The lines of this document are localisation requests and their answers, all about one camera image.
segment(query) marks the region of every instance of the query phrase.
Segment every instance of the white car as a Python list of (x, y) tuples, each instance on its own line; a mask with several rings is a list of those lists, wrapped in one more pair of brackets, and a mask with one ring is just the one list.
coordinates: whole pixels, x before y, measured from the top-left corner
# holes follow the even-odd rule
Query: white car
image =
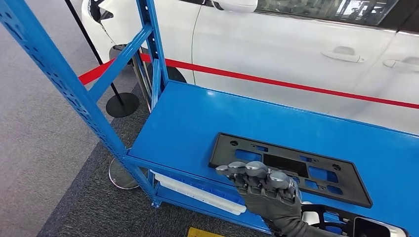
[[(156, 0), (165, 57), (419, 104), (417, 0)], [(135, 0), (83, 0), (101, 59), (141, 29)], [(419, 134), (418, 109), (170, 68), (199, 86)]]

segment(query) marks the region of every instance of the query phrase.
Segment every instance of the window glass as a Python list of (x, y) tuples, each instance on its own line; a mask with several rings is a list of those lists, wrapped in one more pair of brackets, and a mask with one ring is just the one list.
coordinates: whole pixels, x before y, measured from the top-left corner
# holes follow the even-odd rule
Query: window glass
[(259, 0), (257, 11), (375, 26), (398, 0)]

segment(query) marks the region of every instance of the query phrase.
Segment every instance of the yellow label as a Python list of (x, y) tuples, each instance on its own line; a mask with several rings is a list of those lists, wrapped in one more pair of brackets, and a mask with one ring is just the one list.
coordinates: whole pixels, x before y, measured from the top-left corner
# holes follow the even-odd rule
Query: yellow label
[(206, 231), (201, 231), (196, 228), (190, 227), (187, 237), (223, 237), (223, 236), (216, 235), (216, 234), (206, 232)]

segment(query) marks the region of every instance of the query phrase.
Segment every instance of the side mirror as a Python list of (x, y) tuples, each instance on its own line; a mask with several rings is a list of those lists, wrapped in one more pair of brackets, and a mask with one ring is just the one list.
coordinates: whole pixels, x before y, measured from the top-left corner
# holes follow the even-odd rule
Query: side mirror
[(257, 0), (216, 0), (226, 11), (251, 13), (256, 10)]

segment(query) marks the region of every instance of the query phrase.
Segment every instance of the robotic hand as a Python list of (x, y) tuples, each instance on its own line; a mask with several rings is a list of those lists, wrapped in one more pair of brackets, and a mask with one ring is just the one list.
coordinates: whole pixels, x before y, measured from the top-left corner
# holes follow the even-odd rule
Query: robotic hand
[(271, 171), (259, 161), (235, 161), (215, 169), (234, 183), (247, 209), (260, 215), (273, 236), (338, 237), (317, 229), (301, 219), (299, 189), (294, 179), (281, 171)]

